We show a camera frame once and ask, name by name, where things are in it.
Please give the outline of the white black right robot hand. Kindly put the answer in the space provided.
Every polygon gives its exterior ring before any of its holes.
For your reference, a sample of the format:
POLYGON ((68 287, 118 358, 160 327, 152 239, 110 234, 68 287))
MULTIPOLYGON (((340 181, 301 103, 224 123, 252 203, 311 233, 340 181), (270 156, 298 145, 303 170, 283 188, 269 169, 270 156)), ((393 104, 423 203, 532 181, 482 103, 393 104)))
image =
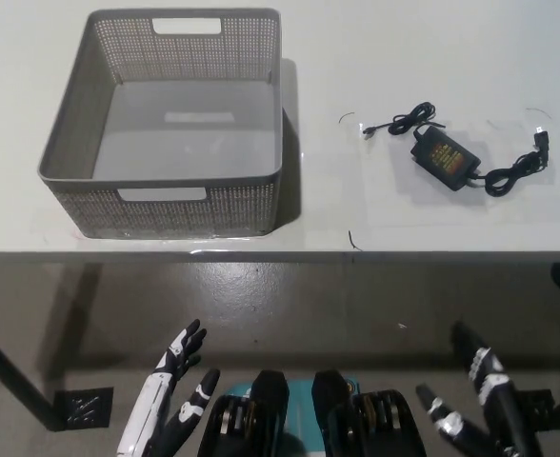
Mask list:
POLYGON ((450 342, 473 384, 488 429, 467 420, 421 384, 416 394, 439 435, 464 456, 541 456, 514 382, 491 347, 460 321, 451 327, 450 342))

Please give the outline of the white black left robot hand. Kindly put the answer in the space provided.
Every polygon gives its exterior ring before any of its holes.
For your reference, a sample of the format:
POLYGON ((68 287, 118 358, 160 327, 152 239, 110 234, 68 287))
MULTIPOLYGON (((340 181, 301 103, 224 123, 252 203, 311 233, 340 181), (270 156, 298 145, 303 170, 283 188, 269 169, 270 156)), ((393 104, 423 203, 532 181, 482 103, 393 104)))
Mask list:
POLYGON ((219 381, 218 369, 210 369, 178 411, 168 414, 178 381, 201 360, 197 351, 206 335, 196 319, 167 347, 136 399, 118 456, 173 456, 193 434, 219 381))

